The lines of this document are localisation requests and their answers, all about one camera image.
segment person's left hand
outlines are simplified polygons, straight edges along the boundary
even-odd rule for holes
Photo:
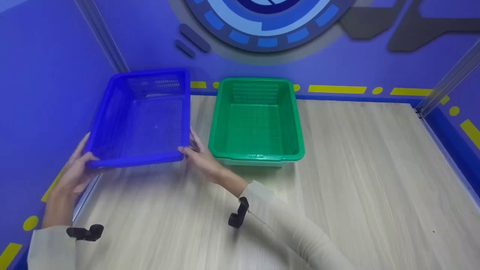
[[[54,187],[56,192],[62,192],[66,193],[67,195],[77,197],[88,186],[90,179],[93,176],[100,174],[99,170],[85,167],[87,162],[91,160],[98,160],[98,158],[95,157],[92,152],[82,155],[85,143],[87,142],[89,136],[90,133],[85,135],[73,152],[72,156],[69,158],[65,168],[63,169],[62,176]]]

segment light wood surface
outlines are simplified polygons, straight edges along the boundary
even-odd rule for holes
[[[208,141],[215,97],[192,97]],[[298,101],[305,157],[282,169],[233,168],[318,224],[358,269],[469,270],[480,266],[480,213],[406,104]],[[117,169],[100,180],[76,226],[81,270],[309,269],[236,199],[185,162]]]

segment black wrist strap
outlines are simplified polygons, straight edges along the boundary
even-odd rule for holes
[[[240,228],[241,225],[243,224],[243,220],[245,219],[245,214],[247,213],[248,207],[250,206],[248,204],[248,200],[245,197],[240,197],[240,206],[239,209],[237,210],[237,214],[231,213],[230,218],[228,219],[228,224],[232,226],[233,228]]]
[[[90,242],[95,242],[96,240],[102,237],[103,233],[103,225],[94,224],[90,226],[90,229],[87,230],[85,228],[67,228],[67,234],[70,237],[75,237],[77,240],[85,240]]]

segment plastic basket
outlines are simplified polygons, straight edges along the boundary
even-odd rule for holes
[[[185,69],[117,74],[107,86],[85,152],[90,167],[179,161],[188,146],[190,74]]]
[[[300,160],[305,148],[292,82],[223,79],[208,147],[228,165],[282,166]]]

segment blue wall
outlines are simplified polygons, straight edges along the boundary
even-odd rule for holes
[[[95,2],[131,70],[188,68],[192,81],[200,82],[194,85],[193,93],[214,94],[215,82],[228,76],[267,76],[290,79],[298,84],[297,95],[303,97],[420,101],[480,37],[479,33],[449,33],[412,52],[389,51],[387,44],[413,2],[407,0],[394,25],[373,39],[353,40],[339,25],[334,25],[301,46],[276,53],[252,53],[221,41],[199,23],[192,9],[184,4],[213,1]],[[372,7],[391,7],[396,0],[357,0],[359,2]],[[423,0],[420,12],[426,17],[466,18],[480,17],[478,12],[473,14],[479,8],[480,1],[474,0]],[[211,51],[202,52],[193,45],[180,33],[180,24],[196,31],[211,45]],[[176,48],[176,39],[187,44],[196,53],[195,58]],[[352,88],[319,89],[317,85],[362,89],[358,92]],[[394,88],[413,90],[392,93]]]
[[[480,196],[480,66],[426,117]]]
[[[0,252],[23,245],[11,268],[30,241],[24,221],[41,219],[40,199],[115,71],[74,0],[9,1],[17,5],[0,6]]]

